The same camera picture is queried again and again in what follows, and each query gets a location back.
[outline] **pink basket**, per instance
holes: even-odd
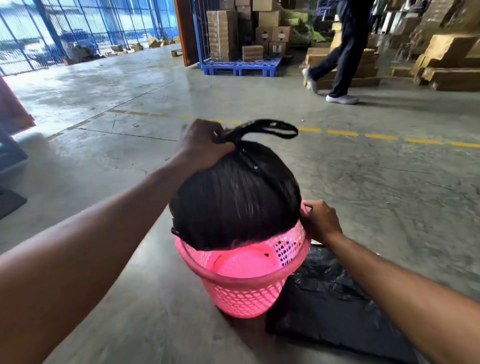
[[[300,221],[285,234],[228,251],[197,251],[175,236],[181,257],[202,279],[214,304],[239,318],[259,316],[273,305],[310,243]]]

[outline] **garbage bag handle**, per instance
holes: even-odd
[[[263,133],[278,136],[282,139],[292,139],[299,134],[299,130],[292,124],[273,119],[250,120],[219,136],[217,143],[239,142],[247,133]]]

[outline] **folded black plastic bag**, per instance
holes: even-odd
[[[195,250],[226,250],[287,232],[300,217],[293,173],[270,148],[242,140],[247,133],[283,139],[298,135],[286,122],[259,119],[220,135],[236,150],[190,177],[170,202],[172,233]]]
[[[265,330],[418,364],[412,344],[327,248],[312,246],[267,312]]]

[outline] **gray floor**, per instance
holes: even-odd
[[[28,162],[0,176],[28,198],[0,220],[0,252],[161,166],[190,118],[234,126],[229,122],[269,117],[322,129],[290,141],[257,138],[293,170],[304,198],[335,206],[349,237],[480,300],[480,149],[450,144],[480,143],[479,93],[386,80],[379,88],[352,89],[361,105],[332,105],[307,92],[299,77],[204,76],[184,69],[169,49],[7,82],[39,127],[22,140]],[[229,324],[177,254],[170,225],[165,212],[48,364],[384,363],[285,344],[266,336],[261,320]]]

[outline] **white shoe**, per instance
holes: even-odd
[[[301,74],[303,74],[303,77],[307,80],[307,89],[312,90],[314,93],[317,93],[317,91],[318,91],[317,83],[308,74],[308,69],[309,69],[309,67],[301,70]]]
[[[331,97],[331,96],[327,95],[325,100],[327,100],[327,102],[334,102],[334,103],[337,103],[337,104],[355,105],[356,103],[358,103],[360,101],[360,98],[356,97],[356,96],[350,96],[350,95],[343,95],[343,96],[340,96],[340,97]]]

